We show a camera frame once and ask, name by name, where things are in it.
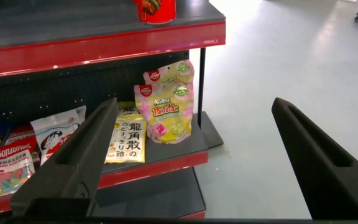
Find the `grey shelf surface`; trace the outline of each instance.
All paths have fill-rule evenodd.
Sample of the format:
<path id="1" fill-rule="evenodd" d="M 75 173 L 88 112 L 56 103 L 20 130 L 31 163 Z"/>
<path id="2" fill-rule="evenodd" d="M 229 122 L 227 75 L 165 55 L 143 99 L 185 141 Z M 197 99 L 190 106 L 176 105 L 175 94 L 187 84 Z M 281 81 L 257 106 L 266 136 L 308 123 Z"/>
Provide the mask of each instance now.
<path id="1" fill-rule="evenodd" d="M 0 47 L 225 19 L 208 0 L 177 0 L 177 18 L 158 26 L 140 22 L 136 5 L 131 0 L 0 1 Z"/>
<path id="2" fill-rule="evenodd" d="M 178 218 L 205 211 L 193 168 L 99 189 L 96 201 L 97 217 Z"/>
<path id="3" fill-rule="evenodd" d="M 110 174 L 126 169 L 134 169 L 151 163 L 162 162 L 183 156 L 190 156 L 198 152 L 206 151 L 207 143 L 197 124 L 197 114 L 193 115 L 191 121 L 191 136 L 178 144 L 159 144 L 153 140 L 146 139 L 145 163 L 122 163 L 106 164 L 103 167 L 103 174 Z"/>

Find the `red can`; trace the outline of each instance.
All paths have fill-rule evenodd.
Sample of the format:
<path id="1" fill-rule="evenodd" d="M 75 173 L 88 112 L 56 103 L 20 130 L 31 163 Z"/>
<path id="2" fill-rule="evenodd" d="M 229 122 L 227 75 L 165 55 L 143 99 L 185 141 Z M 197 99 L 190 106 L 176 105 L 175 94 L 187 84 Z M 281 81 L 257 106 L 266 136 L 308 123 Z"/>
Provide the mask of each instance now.
<path id="1" fill-rule="evenodd" d="M 177 17 L 176 0 L 137 0 L 137 12 L 142 22 L 164 24 Z"/>

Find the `upper shelf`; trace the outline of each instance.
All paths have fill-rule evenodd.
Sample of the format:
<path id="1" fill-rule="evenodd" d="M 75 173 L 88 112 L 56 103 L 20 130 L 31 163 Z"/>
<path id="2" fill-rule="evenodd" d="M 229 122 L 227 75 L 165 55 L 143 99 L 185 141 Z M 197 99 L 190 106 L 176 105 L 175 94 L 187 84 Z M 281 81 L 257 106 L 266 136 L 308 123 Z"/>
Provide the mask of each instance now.
<path id="1" fill-rule="evenodd" d="M 177 18 L 140 22 L 131 0 L 0 1 L 0 76 L 225 44 L 208 0 L 177 1 Z"/>

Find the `fruit illustration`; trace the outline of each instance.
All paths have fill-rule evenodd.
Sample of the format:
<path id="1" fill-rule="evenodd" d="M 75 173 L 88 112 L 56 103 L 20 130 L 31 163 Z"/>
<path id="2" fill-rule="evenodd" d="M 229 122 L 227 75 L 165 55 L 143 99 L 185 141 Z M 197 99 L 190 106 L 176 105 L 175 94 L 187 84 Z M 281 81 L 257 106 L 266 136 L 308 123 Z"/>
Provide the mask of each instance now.
<path id="1" fill-rule="evenodd" d="M 143 0 L 142 10 L 149 15 L 154 15 L 160 9 L 162 0 Z"/>

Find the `shelf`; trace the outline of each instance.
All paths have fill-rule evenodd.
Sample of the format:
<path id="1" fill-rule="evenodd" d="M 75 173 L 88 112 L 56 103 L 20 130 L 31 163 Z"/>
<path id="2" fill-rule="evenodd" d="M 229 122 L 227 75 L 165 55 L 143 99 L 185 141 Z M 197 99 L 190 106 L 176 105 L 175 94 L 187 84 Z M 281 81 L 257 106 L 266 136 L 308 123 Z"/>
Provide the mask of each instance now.
<path id="1" fill-rule="evenodd" d="M 179 218 L 205 211 L 193 168 L 98 190 L 98 217 Z"/>
<path id="2" fill-rule="evenodd" d="M 226 41 L 226 18 L 208 0 L 177 1 L 177 18 L 158 26 L 139 22 L 130 0 L 23 2 L 0 1 L 0 77 Z"/>
<path id="3" fill-rule="evenodd" d="M 191 123 L 191 136 L 179 144 L 163 145 L 146 140 L 146 163 L 106 164 L 103 168 L 99 188 L 123 184 L 167 172 L 207 163 L 207 144 L 196 122 L 196 114 Z M 10 195 L 0 197 L 0 212 L 9 211 Z"/>

